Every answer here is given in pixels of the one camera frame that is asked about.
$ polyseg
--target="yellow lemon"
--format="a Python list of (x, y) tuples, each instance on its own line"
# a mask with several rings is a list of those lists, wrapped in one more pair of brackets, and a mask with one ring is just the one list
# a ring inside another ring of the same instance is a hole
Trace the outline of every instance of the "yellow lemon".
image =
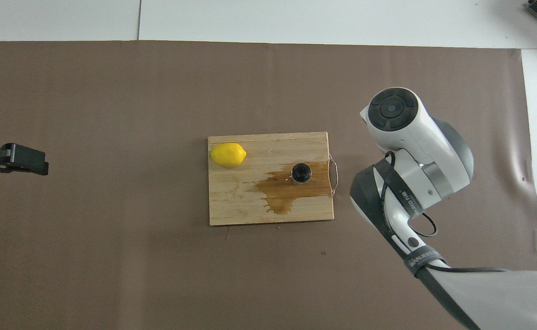
[(242, 163), (246, 157), (246, 150), (241, 145), (229, 142), (218, 144), (209, 153), (212, 161), (220, 166), (234, 167)]

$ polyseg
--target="wooden cutting board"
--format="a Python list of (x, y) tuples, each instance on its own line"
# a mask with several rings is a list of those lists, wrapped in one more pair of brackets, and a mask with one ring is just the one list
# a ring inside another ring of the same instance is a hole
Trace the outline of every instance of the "wooden cutting board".
[[(210, 225), (334, 218), (327, 132), (210, 136), (208, 154), (225, 142), (239, 143), (247, 155), (236, 167), (208, 157)], [(291, 178), (298, 163), (311, 168), (305, 183)]]

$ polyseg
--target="brown mat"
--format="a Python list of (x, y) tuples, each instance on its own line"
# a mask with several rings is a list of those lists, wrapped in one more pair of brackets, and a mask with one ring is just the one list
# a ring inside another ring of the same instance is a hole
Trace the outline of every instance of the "brown mat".
[[(382, 159), (358, 113), (413, 89), (475, 159), (428, 214), (457, 267), (537, 270), (519, 50), (0, 42), (0, 329), (457, 329), (352, 207)], [(333, 221), (210, 227), (206, 138), (329, 132)]]

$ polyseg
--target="velcro strap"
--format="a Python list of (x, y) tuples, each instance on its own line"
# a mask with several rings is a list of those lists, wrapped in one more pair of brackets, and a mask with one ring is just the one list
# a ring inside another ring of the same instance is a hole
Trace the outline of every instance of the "velcro strap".
[(423, 213), (423, 207), (415, 197), (415, 194), (413, 194), (411, 188), (409, 188), (405, 181), (403, 181), (403, 178), (401, 178), (386, 159), (376, 163), (375, 168), (405, 211), (409, 213), (411, 219)]
[(409, 253), (407, 257), (403, 259), (403, 262), (411, 271), (415, 277), (417, 277), (417, 271), (421, 267), (427, 265), (430, 261), (442, 260), (442, 256), (431, 246), (422, 246), (415, 251)]

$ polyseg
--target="metal ring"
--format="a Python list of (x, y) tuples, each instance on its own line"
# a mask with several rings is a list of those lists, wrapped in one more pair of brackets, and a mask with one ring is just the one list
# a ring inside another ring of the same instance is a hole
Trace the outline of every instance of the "metal ring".
[(332, 188), (332, 196), (336, 193), (336, 188), (338, 188), (338, 165), (334, 161), (334, 158), (332, 157), (332, 154), (329, 154), (329, 161), (331, 161), (334, 164), (334, 168), (336, 169), (336, 185), (334, 188)]

